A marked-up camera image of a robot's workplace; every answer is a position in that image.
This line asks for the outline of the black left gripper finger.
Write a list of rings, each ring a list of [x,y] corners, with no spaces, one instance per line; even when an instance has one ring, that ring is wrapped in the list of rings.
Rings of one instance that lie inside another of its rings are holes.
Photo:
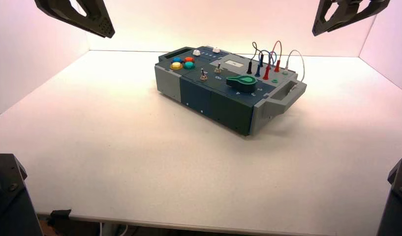
[[[103,0],[86,0],[89,31],[101,37],[112,38],[115,30]]]
[[[80,14],[68,0],[36,0],[35,4],[37,8],[46,15],[90,32],[90,23],[87,19],[85,0],[79,0],[77,2],[86,13],[85,15]]]

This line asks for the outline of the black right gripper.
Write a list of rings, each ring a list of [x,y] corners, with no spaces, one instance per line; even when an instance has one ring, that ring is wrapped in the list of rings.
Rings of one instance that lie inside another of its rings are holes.
[[[320,0],[312,27],[313,35],[318,36],[325,32],[332,32],[357,21],[374,16],[389,5],[388,0],[370,0],[369,4],[364,9],[359,11],[361,2],[362,0]],[[327,20],[325,16],[334,3],[338,6],[332,16]]]

